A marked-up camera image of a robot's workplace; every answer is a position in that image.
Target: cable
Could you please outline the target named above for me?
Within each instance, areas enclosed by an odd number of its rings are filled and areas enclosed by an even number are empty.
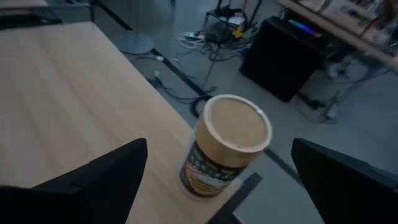
[[[196,49],[191,49],[191,50],[189,50],[189,51],[187,51],[187,52],[177,52],[177,53],[175,53],[175,55],[174,55],[174,58],[179,58],[179,55],[182,55],[182,56],[186,56],[186,55],[188,55],[188,54],[192,54],[192,53],[194,53],[194,52],[196,52],[197,50]]]
[[[189,38],[188,35],[191,33],[192,32],[182,32],[178,35],[177,40],[181,46],[188,49],[196,49],[198,46],[202,46],[206,43],[204,39],[194,40],[194,38]]]
[[[246,48],[248,44],[250,44],[250,40],[238,40],[238,41],[233,41],[233,42],[219,42],[217,44],[217,47],[220,47],[219,52],[216,54],[216,50],[212,46],[211,43],[206,42],[205,45],[202,46],[202,48],[199,50],[199,53],[202,55],[207,55],[209,61],[216,61],[216,62],[224,62],[227,60],[230,60],[234,57],[239,57],[240,52],[242,49]],[[227,54],[222,54],[221,50],[227,51]]]
[[[138,61],[138,60],[143,60],[143,59],[155,60],[155,61],[161,62],[160,60],[157,60],[157,59],[154,58],[154,57],[137,57],[137,58],[135,58],[135,59],[132,61],[132,63],[135,63],[136,61]]]
[[[218,51],[220,51],[220,44],[218,44],[215,57],[217,56]],[[210,78],[211,71],[213,70],[213,67],[214,67],[214,64],[215,64],[215,63],[216,63],[216,60],[212,60],[212,61],[211,61],[210,68],[209,68],[209,70],[207,71],[207,74],[205,75],[205,79],[203,80],[202,88],[207,84],[207,81],[208,81],[208,79]]]
[[[188,77],[188,78],[191,79],[191,80],[196,80],[196,81],[198,81],[198,79],[197,79],[196,77],[193,77],[193,76],[191,76],[191,75],[187,75],[187,73],[186,73],[185,70],[183,69],[182,64],[181,64],[181,62],[180,62],[180,60],[179,60],[178,58],[173,58],[173,60],[175,61],[175,63],[176,63],[177,65],[179,65],[181,72],[182,72],[186,77]]]
[[[146,80],[155,88],[155,89],[162,89],[166,92],[166,94],[168,94],[169,96],[171,96],[172,98],[174,98],[175,100],[177,100],[178,102],[185,104],[185,105],[189,105],[192,102],[186,102],[184,100],[197,100],[200,98],[203,98],[204,96],[196,96],[196,97],[179,97],[176,94],[176,91],[172,88],[166,87],[162,80],[159,78],[159,72],[156,71],[155,72],[155,77],[154,78],[146,78]]]
[[[337,121],[334,120],[329,120],[326,117],[325,112],[322,112],[318,118],[311,118],[309,115],[305,114],[304,111],[300,109],[300,99],[297,99],[297,102],[295,104],[296,111],[299,115],[303,116],[306,120],[313,124],[336,124]]]
[[[373,79],[373,78],[380,77],[381,75],[385,75],[386,73],[391,72],[391,71],[392,71],[392,69],[387,69],[386,71],[381,72],[381,73],[379,73],[379,74],[377,74],[377,75],[374,75],[374,76],[372,76],[372,77],[364,78],[364,79],[359,79],[359,80],[355,80],[355,81],[349,81],[349,82],[323,83],[323,82],[318,82],[318,81],[311,80],[311,79],[309,79],[309,80],[310,80],[311,82],[314,82],[314,83],[317,83],[317,84],[322,84],[322,85],[340,85],[340,84],[348,84],[348,83],[357,83],[357,82],[368,81],[368,80],[371,80],[371,79]]]
[[[203,96],[203,97],[198,98],[198,99],[196,99],[195,101],[193,101],[193,102],[191,103],[191,107],[190,107],[191,114],[194,115],[196,118],[199,118],[199,112],[198,112],[197,105],[198,105],[199,102],[201,102],[201,101],[205,101],[205,102],[206,102],[206,101],[210,100],[211,97],[212,97],[212,96]]]

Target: gray floor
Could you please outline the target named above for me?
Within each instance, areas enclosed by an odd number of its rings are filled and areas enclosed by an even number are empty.
[[[177,35],[185,31],[202,29],[206,11],[213,9],[215,0],[176,0],[175,8],[169,0],[135,0],[139,8],[138,19],[129,17],[128,0],[107,0],[108,6],[129,21],[133,28],[152,37],[155,48],[172,59],[177,52],[186,52],[177,42]],[[236,7],[241,1],[234,1]],[[267,18],[279,13],[280,7],[270,1],[263,5],[259,18]],[[69,18],[77,19],[77,13],[69,13]],[[108,37],[123,32],[106,14],[97,12],[97,24]],[[153,60],[134,60],[127,55],[145,77],[153,77],[160,72],[164,84],[173,88],[178,95],[196,96],[184,82],[172,73],[164,64]],[[198,53],[179,57],[182,70],[196,77],[201,84],[210,66],[210,62]],[[394,138],[398,133],[398,77],[389,73],[379,78],[362,83],[357,91],[343,102],[339,110],[339,123],[315,124],[297,112],[296,102],[282,103],[270,93],[243,77],[238,72],[240,60],[234,58],[215,65],[206,87],[218,86],[217,94],[230,93],[245,97],[257,105],[269,117],[274,138],[271,148],[286,163],[293,166],[290,147],[294,138],[305,138],[330,147],[334,150],[364,160],[378,168],[398,173],[398,150]],[[354,63],[351,76],[360,77],[366,69],[360,63]],[[325,79],[322,73],[312,77]],[[347,85],[322,85],[308,82],[304,89],[319,98],[333,96],[336,90]],[[188,105],[183,105],[170,98],[162,90],[160,93],[180,113],[190,126],[196,119],[190,114]],[[247,177],[258,172],[263,181],[240,206],[237,213],[248,224],[254,223],[322,223],[306,191],[295,183],[267,156],[262,155],[242,174]]]

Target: black cable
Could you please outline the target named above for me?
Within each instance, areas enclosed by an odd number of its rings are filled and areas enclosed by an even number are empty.
[[[325,108],[326,104],[320,100],[314,100],[311,99],[310,96],[304,92],[304,91],[299,91],[297,93],[297,97],[303,101],[306,105],[311,107],[312,110],[317,110],[318,108]]]
[[[197,105],[201,101],[205,101],[206,102],[206,101],[210,100],[211,97],[212,96],[202,96],[201,98],[198,98],[195,101],[193,101],[191,103],[191,107],[190,107],[191,114],[194,115],[196,118],[199,118],[199,112],[198,112]]]
[[[311,116],[307,115],[302,111],[300,108],[300,99],[297,99],[297,102],[295,104],[295,109],[297,113],[301,116],[303,116],[306,120],[313,124],[336,124],[337,122],[334,120],[330,120],[325,116],[325,112],[320,113],[317,118],[312,118]]]
[[[176,92],[174,89],[166,87],[162,80],[158,77],[155,78],[146,78],[147,81],[155,88],[155,89],[162,89],[166,92],[166,94],[168,94],[169,96],[171,96],[172,98],[176,99],[178,102],[182,103],[182,104],[186,104],[189,105],[192,102],[186,102],[184,100],[197,100],[199,98],[202,98],[203,96],[196,96],[196,97],[179,97],[177,96]]]
[[[225,50],[242,50],[247,45],[251,44],[252,37],[250,39],[240,39],[238,41],[233,41],[232,43],[225,43],[221,46],[221,48]]]
[[[243,16],[243,19],[244,19],[244,21],[243,21],[243,32],[245,32],[246,30],[249,29],[249,19],[248,19],[248,15],[246,15],[245,11],[242,10],[241,13],[242,13],[242,16]]]
[[[216,51],[216,56],[217,56],[217,54],[218,54],[219,51],[220,51],[220,44],[218,44],[217,51]],[[206,74],[206,76],[205,76],[205,79],[203,80],[202,88],[206,85],[208,79],[210,78],[210,75],[211,75],[211,72],[213,71],[213,67],[214,67],[214,64],[215,64],[215,63],[216,63],[216,60],[211,61],[210,68],[209,68],[209,70],[207,71],[207,74]]]
[[[187,75],[187,73],[186,73],[185,70],[183,69],[183,66],[182,66],[180,60],[179,60],[177,57],[174,58],[174,61],[175,61],[175,63],[176,63],[177,65],[180,66],[180,70],[181,70],[183,76],[185,76],[185,77],[191,79],[191,81],[193,81],[194,83],[195,83],[195,82],[199,82],[199,80],[198,80],[197,77],[193,77],[193,76],[191,76],[191,75]],[[209,93],[212,93],[212,92],[216,91],[217,89],[218,89],[217,86],[212,86],[212,87],[210,87],[208,90],[203,90],[203,91],[204,91],[206,94],[209,94]]]
[[[124,54],[128,54],[128,55],[148,55],[148,54],[150,54],[150,52],[143,53],[143,54],[135,54],[135,53],[125,52],[125,51],[120,50],[120,49],[119,49],[119,51],[122,52],[122,53],[124,53]]]
[[[191,50],[189,50],[189,51],[187,51],[187,52],[177,52],[177,53],[174,55],[174,57],[175,57],[175,58],[178,58],[179,55],[186,56],[186,55],[188,55],[188,54],[194,53],[195,51],[197,51],[197,49],[191,49]]]
[[[238,54],[238,51],[245,48],[247,46],[247,44],[250,44],[249,42],[247,43],[243,43],[243,45],[238,45],[238,46],[233,46],[230,45],[228,46],[228,44],[218,44],[217,47],[220,47],[221,49],[224,50],[235,50],[236,52],[229,52],[229,55],[227,57],[226,54],[221,54],[220,52],[216,52],[216,50],[214,50],[213,46],[211,46],[210,43],[206,43],[199,51],[199,53],[201,53],[202,55],[207,55],[209,61],[216,61],[216,62],[224,62],[227,60],[230,60],[234,57],[240,57],[240,54]]]
[[[161,62],[160,60],[157,60],[157,59],[154,58],[154,57],[137,57],[137,58],[135,58],[135,59],[132,61],[132,63],[135,63],[136,61],[138,61],[138,60],[143,60],[143,59],[145,59],[145,60],[155,60],[155,61]]]
[[[179,77],[185,84],[187,84],[196,94],[203,96],[206,95],[206,93],[196,84],[194,83],[191,79],[187,78],[181,70],[179,70],[171,61],[167,59],[167,57],[164,57],[160,52],[158,52],[156,49],[152,49],[151,53],[154,55],[160,55],[162,56],[163,59],[163,64],[169,68],[176,76]]]
[[[379,74],[377,74],[377,75],[374,75],[374,76],[372,76],[372,77],[364,78],[364,79],[359,79],[359,80],[355,80],[355,81],[349,81],[349,82],[331,82],[331,83],[323,83],[323,82],[318,82],[318,81],[311,80],[311,79],[310,79],[310,81],[311,81],[311,82],[314,82],[314,83],[317,83],[317,84],[322,84],[322,85],[340,85],[340,84],[348,84],[348,83],[357,83],[357,82],[364,82],[364,81],[371,80],[371,79],[373,79],[373,78],[380,77],[381,75],[385,75],[387,72],[391,72],[391,71],[392,71],[392,69],[388,69],[388,70],[386,70],[386,71],[384,71],[384,72],[381,72],[381,73],[379,73]]]

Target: cylindrical container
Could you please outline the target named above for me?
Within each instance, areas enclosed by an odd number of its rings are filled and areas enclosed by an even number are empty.
[[[267,116],[234,95],[207,101],[180,171],[184,190],[198,198],[220,194],[265,149],[272,137]]]

